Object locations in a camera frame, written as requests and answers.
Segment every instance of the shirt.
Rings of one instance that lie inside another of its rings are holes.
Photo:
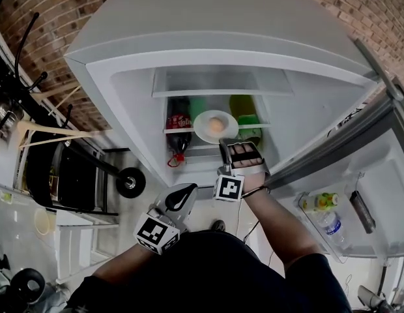
[[[87,277],[64,312],[136,310],[351,312],[322,254],[304,256],[285,278],[261,263],[231,234],[187,233],[162,256],[134,274],[127,286]]]

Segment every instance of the white plate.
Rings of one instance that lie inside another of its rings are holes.
[[[209,130],[209,120],[218,118],[224,124],[224,130],[215,133]],[[235,138],[238,134],[238,123],[229,113],[220,110],[209,110],[195,118],[194,129],[196,135],[207,143],[220,143],[220,138]]]

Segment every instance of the refrigerator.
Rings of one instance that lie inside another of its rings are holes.
[[[65,59],[165,186],[196,183],[209,192],[222,165],[218,146],[193,128],[166,128],[169,99],[203,99],[207,110],[229,112],[231,95],[251,95],[273,196],[340,262],[354,256],[385,265],[404,256],[404,89],[315,1],[107,0]],[[382,81],[387,92],[334,131]],[[192,133],[186,162],[170,168],[166,135],[185,131]],[[349,201],[354,191],[374,220],[370,234]],[[301,196],[320,192],[340,195],[344,250],[298,207]]]

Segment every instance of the brown egg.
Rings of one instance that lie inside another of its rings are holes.
[[[216,117],[209,119],[209,130],[211,132],[219,133],[224,131],[224,124]]]

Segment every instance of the cola bottle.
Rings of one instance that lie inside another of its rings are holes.
[[[189,114],[190,101],[187,97],[171,97],[167,102],[166,128],[190,128],[192,123]],[[177,167],[184,162],[184,152],[192,139],[191,132],[179,132],[167,134],[167,143],[173,150],[173,157],[167,165]]]

